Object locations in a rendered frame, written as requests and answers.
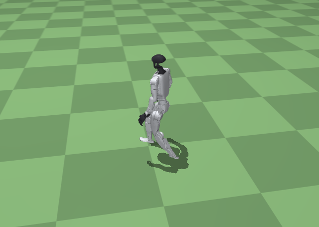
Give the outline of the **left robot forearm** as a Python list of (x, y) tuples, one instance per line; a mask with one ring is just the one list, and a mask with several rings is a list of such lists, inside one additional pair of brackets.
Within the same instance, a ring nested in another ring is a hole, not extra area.
[(146, 115), (151, 114), (152, 111), (153, 111), (154, 106), (155, 106), (155, 104), (154, 104), (154, 99), (153, 99), (152, 97), (150, 97), (150, 99), (149, 99), (149, 105), (148, 105), (148, 108), (147, 108), (145, 114), (146, 114)]

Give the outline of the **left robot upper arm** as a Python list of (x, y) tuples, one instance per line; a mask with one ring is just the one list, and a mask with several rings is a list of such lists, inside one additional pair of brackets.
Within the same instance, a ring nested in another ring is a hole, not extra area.
[(158, 94), (158, 84), (159, 84), (159, 77), (154, 76), (154, 77), (150, 80), (151, 94), (152, 94), (152, 98), (154, 99), (154, 103), (157, 102), (157, 100), (158, 100), (158, 98), (157, 98), (157, 94)]

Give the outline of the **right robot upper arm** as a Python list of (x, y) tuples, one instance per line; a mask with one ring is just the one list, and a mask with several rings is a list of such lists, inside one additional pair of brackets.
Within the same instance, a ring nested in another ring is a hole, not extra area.
[(171, 78), (171, 75), (170, 75), (170, 69), (169, 69), (169, 68), (164, 68), (164, 69), (167, 69), (168, 72), (169, 72), (169, 85), (171, 86), (171, 84), (172, 84), (172, 78)]

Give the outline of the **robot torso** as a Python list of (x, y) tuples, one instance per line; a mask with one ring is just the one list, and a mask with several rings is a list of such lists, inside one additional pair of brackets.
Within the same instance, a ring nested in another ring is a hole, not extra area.
[[(163, 67), (164, 69), (164, 67)], [(159, 71), (156, 71), (153, 75), (159, 77), (159, 84), (158, 84), (158, 104), (157, 110), (160, 108), (163, 110), (163, 114), (166, 113), (169, 109), (169, 102), (166, 100), (166, 97), (169, 94), (169, 72), (167, 69), (165, 74), (158, 74)]]

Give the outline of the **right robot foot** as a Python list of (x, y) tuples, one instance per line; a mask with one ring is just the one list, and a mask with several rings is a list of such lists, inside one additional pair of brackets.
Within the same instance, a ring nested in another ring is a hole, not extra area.
[(143, 142), (154, 143), (154, 140), (151, 139), (151, 141), (149, 141), (148, 138), (140, 137), (140, 140), (143, 141)]

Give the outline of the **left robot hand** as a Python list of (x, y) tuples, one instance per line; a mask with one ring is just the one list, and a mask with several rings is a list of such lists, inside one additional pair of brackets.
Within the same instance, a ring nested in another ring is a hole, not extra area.
[(145, 121), (146, 118), (148, 118), (150, 116), (150, 114), (146, 115), (145, 113), (140, 115), (138, 121), (140, 123), (140, 125), (142, 126), (142, 123)]

